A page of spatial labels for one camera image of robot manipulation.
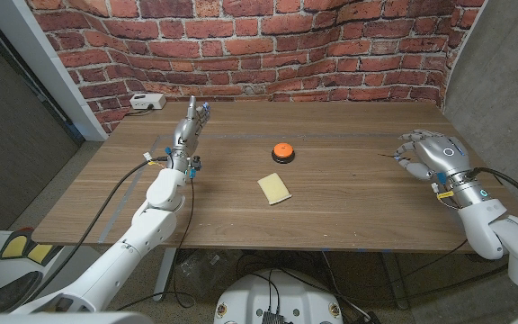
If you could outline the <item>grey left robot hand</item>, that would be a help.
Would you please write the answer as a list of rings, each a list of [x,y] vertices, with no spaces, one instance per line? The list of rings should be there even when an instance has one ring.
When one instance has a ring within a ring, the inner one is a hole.
[[[197,105],[196,97],[192,95],[186,116],[174,130],[173,143],[166,162],[168,168],[180,172],[188,169],[198,146],[199,135],[209,119],[210,106],[207,103]]]

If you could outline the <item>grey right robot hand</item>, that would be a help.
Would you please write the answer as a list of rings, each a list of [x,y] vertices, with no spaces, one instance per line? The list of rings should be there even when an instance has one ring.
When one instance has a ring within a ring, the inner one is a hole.
[[[477,180],[466,147],[456,138],[430,130],[412,130],[399,137],[405,140],[394,159],[412,176],[438,185],[439,192],[461,209],[491,200]]]

